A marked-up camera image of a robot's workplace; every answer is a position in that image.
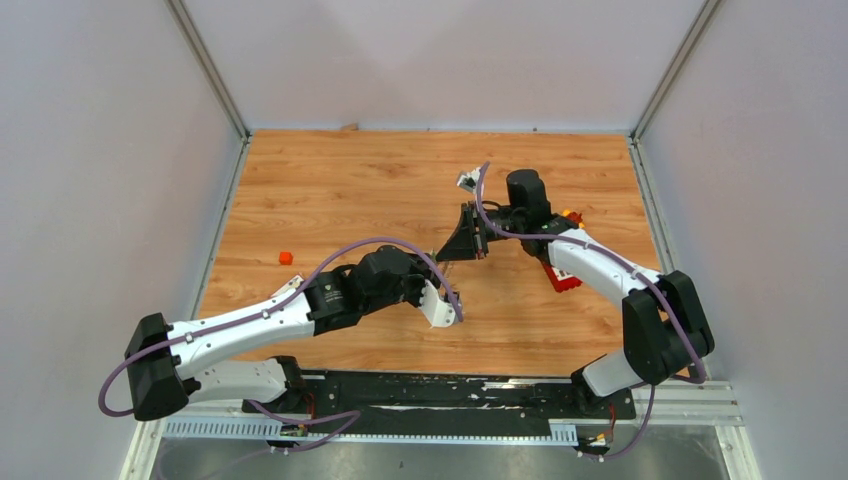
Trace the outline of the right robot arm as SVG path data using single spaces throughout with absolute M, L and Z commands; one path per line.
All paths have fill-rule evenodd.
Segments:
M 690 382 L 707 378 L 704 357 L 715 341 L 695 283 L 674 270 L 661 273 L 625 259 L 589 235 L 577 219 L 552 210 L 546 187 L 533 169 L 510 172 L 508 203 L 488 208 L 483 198 L 488 168 L 463 172 L 458 187 L 472 194 L 462 205 L 453 234 L 438 251 L 439 262 L 481 260 L 492 242 L 515 239 L 549 270 L 554 286 L 576 279 L 618 307 L 622 347 L 575 371 L 571 403 L 596 417 L 611 395 L 634 386 L 659 385 L 695 370 Z

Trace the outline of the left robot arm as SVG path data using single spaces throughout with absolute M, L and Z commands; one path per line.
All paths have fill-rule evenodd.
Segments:
M 459 294 L 428 254 L 382 245 L 356 264 L 321 264 L 297 286 L 225 314 L 169 323 L 162 313 L 143 317 L 124 353 L 138 421 L 158 420 L 209 400 L 270 403 L 298 411 L 306 386 L 280 360 L 235 361 L 266 345 L 350 328 L 399 304 L 419 310 L 435 328 L 463 318 Z

